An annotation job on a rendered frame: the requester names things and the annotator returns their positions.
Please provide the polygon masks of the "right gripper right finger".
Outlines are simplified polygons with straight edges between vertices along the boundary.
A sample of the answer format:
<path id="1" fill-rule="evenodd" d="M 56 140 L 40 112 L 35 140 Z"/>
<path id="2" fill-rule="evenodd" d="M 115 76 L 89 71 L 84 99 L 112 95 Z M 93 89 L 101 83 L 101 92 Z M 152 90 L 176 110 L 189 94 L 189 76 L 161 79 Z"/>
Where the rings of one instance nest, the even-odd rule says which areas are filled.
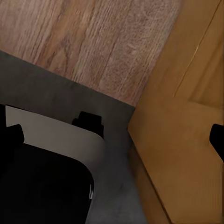
<path id="1" fill-rule="evenodd" d="M 210 132 L 210 138 L 209 141 L 213 145 L 213 147 L 216 149 L 219 156 L 224 161 L 224 126 L 214 124 L 211 132 Z"/>

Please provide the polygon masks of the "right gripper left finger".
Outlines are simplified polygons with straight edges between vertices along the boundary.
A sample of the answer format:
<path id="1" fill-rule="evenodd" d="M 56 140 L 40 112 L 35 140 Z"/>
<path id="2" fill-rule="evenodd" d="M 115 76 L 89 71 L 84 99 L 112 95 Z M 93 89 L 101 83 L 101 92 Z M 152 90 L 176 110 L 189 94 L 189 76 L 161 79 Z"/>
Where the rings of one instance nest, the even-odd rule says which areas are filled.
<path id="1" fill-rule="evenodd" d="M 20 124 L 0 129 L 0 180 L 24 143 Z"/>

